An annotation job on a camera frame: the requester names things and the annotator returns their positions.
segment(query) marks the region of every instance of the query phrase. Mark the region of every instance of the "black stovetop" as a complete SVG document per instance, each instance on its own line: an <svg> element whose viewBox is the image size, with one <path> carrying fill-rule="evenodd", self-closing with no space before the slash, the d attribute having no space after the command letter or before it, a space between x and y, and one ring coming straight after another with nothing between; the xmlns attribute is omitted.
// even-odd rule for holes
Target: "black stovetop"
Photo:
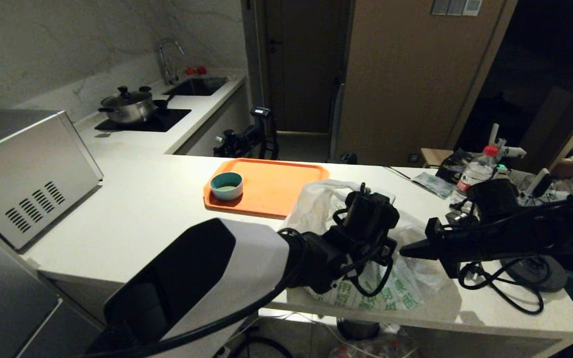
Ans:
<svg viewBox="0 0 573 358"><path fill-rule="evenodd" d="M176 123L180 122L191 109L157 109L152 119L147 122L133 124L118 124L111 120L105 120L94 127L104 131L142 131L142 132L167 132Z"/></svg>

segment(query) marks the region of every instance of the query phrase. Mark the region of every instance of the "backsplash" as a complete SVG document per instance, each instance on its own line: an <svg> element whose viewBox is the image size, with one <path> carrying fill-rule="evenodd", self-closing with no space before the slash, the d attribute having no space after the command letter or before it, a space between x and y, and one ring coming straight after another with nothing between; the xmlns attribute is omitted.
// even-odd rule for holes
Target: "backsplash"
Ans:
<svg viewBox="0 0 573 358"><path fill-rule="evenodd" d="M239 0L25 0L0 2L0 108L65 109L74 122L118 86L160 79L171 67L246 69Z"/></svg>

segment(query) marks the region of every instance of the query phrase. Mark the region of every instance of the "red bottle cap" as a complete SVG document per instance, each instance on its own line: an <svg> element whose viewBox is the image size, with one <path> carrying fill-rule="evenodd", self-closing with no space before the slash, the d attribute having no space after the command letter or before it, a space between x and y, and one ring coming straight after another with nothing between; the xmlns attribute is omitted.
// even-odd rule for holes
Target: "red bottle cap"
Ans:
<svg viewBox="0 0 573 358"><path fill-rule="evenodd" d="M494 145L486 145L483 149L483 153L489 157L496 157L496 154L498 154L498 147Z"/></svg>

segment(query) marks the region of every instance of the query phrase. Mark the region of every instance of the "kitchen sink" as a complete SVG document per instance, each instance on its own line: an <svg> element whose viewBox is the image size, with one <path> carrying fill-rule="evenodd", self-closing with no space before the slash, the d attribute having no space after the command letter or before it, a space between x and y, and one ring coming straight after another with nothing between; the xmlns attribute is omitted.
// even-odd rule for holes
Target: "kitchen sink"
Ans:
<svg viewBox="0 0 573 358"><path fill-rule="evenodd" d="M227 83L225 77L209 79L189 79L175 88L167 91L166 95L212 95Z"/></svg>

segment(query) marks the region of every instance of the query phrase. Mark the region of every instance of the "plastic bottle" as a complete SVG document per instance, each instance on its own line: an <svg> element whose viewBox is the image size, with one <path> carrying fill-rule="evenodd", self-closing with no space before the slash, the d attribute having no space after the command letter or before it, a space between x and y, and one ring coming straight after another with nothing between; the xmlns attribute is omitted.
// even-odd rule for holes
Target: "plastic bottle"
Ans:
<svg viewBox="0 0 573 358"><path fill-rule="evenodd" d="M455 190L450 194L451 206L460 204L467 198L466 191L470 186L491 179L496 165L496 154L498 154L498 147L486 145L483 153L468 164Z"/></svg>

